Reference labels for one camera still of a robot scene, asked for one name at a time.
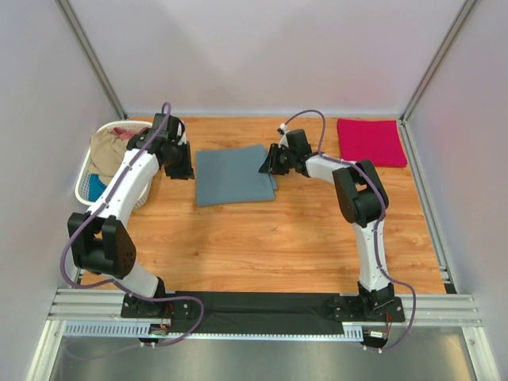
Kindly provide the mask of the grey-blue t-shirt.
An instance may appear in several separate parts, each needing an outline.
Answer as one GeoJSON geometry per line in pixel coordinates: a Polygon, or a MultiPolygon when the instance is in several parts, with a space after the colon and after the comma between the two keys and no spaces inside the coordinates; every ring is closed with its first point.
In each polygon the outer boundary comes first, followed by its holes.
{"type": "Polygon", "coordinates": [[[261,145],[196,152],[196,204],[199,207],[275,199],[275,179],[259,169],[267,159],[261,145]]]}

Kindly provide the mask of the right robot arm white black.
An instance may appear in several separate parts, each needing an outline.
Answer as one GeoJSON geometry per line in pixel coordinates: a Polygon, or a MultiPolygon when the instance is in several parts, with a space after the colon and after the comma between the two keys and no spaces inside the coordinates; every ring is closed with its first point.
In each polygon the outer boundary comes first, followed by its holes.
{"type": "Polygon", "coordinates": [[[394,286],[387,272],[383,243],[387,196],[372,162],[348,162],[312,153],[308,144],[297,148],[272,144],[260,172],[285,175],[292,170],[335,186],[342,216],[356,236],[359,304],[371,312],[393,302],[394,286]]]}

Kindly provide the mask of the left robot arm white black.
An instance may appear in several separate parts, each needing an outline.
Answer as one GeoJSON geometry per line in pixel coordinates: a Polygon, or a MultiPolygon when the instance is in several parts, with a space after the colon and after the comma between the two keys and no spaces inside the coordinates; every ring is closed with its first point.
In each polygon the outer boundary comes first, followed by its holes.
{"type": "Polygon", "coordinates": [[[98,201],[86,212],[69,217],[69,241],[63,254],[71,253],[77,268],[105,276],[106,283],[115,283],[134,298],[164,299],[164,282],[138,261],[127,225],[143,189],[161,168],[172,179],[194,177],[190,153],[185,133],[135,136],[98,201]]]}

